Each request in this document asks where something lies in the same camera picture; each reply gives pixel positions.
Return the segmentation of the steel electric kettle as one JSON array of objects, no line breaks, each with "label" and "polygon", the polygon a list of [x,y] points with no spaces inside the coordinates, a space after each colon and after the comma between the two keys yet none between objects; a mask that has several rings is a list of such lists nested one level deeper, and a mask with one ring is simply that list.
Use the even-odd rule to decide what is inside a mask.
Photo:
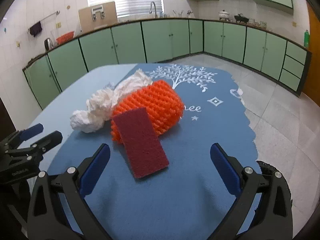
[{"label": "steel electric kettle", "polygon": [[46,38],[44,41],[44,48],[46,51],[50,51],[54,48],[54,43],[50,38]]}]

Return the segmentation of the white cooking pot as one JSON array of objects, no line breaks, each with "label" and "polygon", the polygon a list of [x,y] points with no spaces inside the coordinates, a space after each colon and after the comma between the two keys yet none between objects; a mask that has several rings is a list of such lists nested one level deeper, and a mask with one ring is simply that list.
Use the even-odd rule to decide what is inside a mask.
[{"label": "white cooking pot", "polygon": [[230,14],[225,10],[219,12],[219,20],[220,21],[230,21],[229,19]]}]

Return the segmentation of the green thermos bottle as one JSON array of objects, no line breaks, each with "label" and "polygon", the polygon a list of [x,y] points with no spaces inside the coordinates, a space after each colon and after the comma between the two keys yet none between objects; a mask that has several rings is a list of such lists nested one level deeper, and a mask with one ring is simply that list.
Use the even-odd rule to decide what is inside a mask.
[{"label": "green thermos bottle", "polygon": [[309,43],[310,43],[310,33],[308,30],[304,32],[304,47],[309,48]]}]

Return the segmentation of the orange plastic basin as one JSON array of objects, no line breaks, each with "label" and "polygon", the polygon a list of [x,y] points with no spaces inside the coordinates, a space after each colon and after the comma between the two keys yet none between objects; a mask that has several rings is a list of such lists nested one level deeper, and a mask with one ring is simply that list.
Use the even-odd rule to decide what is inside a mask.
[{"label": "orange plastic basin", "polygon": [[61,36],[59,36],[57,39],[56,39],[56,42],[58,45],[61,45],[61,44],[64,44],[66,42],[68,42],[69,40],[72,40],[74,37],[74,31],[70,31],[68,33],[65,33]]}]

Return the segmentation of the dark hanging towel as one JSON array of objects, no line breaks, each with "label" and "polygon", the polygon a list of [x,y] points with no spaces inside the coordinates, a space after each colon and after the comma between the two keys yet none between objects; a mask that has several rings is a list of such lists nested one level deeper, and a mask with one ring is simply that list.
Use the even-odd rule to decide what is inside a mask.
[{"label": "dark hanging towel", "polygon": [[41,22],[37,22],[29,28],[29,33],[31,36],[35,37],[42,32]]}]

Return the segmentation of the white tissue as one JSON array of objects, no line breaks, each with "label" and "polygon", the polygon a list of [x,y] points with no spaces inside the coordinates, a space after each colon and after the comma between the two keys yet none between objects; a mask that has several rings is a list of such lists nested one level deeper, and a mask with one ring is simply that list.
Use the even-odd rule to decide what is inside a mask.
[{"label": "white tissue", "polygon": [[75,131],[93,133],[103,128],[111,119],[115,107],[128,95],[153,83],[141,69],[121,81],[114,89],[107,87],[97,90],[86,100],[87,109],[76,110],[70,117],[71,128]]}]

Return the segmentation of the blue tree-print tablecloth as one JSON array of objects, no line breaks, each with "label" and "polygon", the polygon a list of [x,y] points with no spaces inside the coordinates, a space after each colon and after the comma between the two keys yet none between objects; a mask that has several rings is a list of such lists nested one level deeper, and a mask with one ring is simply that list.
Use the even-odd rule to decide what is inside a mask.
[{"label": "blue tree-print tablecloth", "polygon": [[44,155],[40,169],[49,174],[65,172],[106,143],[110,161],[86,202],[113,239],[207,239],[235,200],[210,159],[212,144],[220,144],[243,166],[259,170],[255,133],[238,85],[231,74],[216,68],[207,68],[213,73],[207,89],[180,83],[175,90],[185,105],[183,117],[159,138],[169,166],[136,179],[124,147],[111,139],[109,122],[86,134],[72,130],[69,120],[94,92],[116,85],[135,70],[134,64],[96,68],[36,117],[34,123],[43,125],[44,134],[60,131],[63,135],[62,143]]}]

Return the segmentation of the chrome sink faucet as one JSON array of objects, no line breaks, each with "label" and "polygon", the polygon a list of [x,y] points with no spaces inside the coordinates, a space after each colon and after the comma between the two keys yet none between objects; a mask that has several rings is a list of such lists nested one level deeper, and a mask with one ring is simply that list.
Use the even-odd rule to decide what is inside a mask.
[{"label": "chrome sink faucet", "polygon": [[150,2],[150,11],[149,14],[154,14],[154,18],[158,18],[157,15],[157,7],[156,7],[156,3],[154,1]]}]

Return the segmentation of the black lined trash bin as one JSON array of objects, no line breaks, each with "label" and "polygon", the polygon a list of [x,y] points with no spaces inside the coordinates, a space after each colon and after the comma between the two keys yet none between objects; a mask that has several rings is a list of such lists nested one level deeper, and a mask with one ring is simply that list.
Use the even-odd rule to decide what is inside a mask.
[{"label": "black lined trash bin", "polygon": [[289,185],[286,181],[286,179],[284,178],[284,176],[282,175],[282,173],[277,169],[275,168],[274,166],[272,166],[271,164],[269,163],[266,163],[264,161],[261,161],[261,160],[257,160],[257,163],[260,167],[260,170],[261,170],[261,174],[263,176],[269,176],[269,177],[272,177],[277,183],[280,183],[281,186],[283,186],[283,188],[285,189],[285,197],[288,197],[289,200],[290,200],[290,207],[292,207],[292,197],[291,197],[291,191],[290,191],[290,188],[289,188]]}]

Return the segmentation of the orange foam fruit net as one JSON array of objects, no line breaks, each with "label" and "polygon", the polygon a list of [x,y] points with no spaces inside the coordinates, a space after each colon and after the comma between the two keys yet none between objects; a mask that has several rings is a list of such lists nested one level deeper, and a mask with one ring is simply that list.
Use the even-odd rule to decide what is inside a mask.
[{"label": "orange foam fruit net", "polygon": [[183,116],[184,104],[172,87],[164,80],[158,80],[141,88],[123,99],[112,112],[112,140],[123,144],[114,123],[114,117],[126,111],[145,108],[152,123],[153,130],[159,136],[174,125]]}]

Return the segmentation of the wall towel rail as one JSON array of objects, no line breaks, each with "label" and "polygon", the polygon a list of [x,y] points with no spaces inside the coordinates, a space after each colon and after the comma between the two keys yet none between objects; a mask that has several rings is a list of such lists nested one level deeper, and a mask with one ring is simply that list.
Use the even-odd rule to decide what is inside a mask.
[{"label": "wall towel rail", "polygon": [[50,18],[50,17],[52,17],[52,16],[57,16],[57,15],[59,15],[60,14],[60,11],[59,10],[57,10],[57,11],[55,11],[55,12],[53,12],[53,13],[51,13],[51,14],[49,14],[48,16],[46,16],[46,17],[44,17],[44,18],[42,18],[42,19],[40,19],[39,20],[39,22],[42,22],[42,21],[44,21],[44,20],[46,20],[46,19],[48,19],[48,18]]}]

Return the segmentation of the green lower kitchen cabinets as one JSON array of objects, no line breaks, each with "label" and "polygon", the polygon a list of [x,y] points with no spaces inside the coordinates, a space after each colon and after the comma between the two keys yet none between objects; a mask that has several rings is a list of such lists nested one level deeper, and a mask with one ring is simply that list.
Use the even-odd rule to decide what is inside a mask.
[{"label": "green lower kitchen cabinets", "polygon": [[205,53],[251,69],[295,95],[311,52],[270,31],[223,21],[171,18],[121,23],[82,34],[32,59],[23,74],[41,108],[95,68],[156,63]]}]

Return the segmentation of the black wok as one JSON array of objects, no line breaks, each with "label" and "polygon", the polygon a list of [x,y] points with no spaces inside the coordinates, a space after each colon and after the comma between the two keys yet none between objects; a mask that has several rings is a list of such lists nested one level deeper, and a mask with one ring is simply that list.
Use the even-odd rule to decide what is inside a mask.
[{"label": "black wok", "polygon": [[249,18],[246,18],[243,14],[234,15],[236,23],[244,23],[247,24],[249,22]]}]

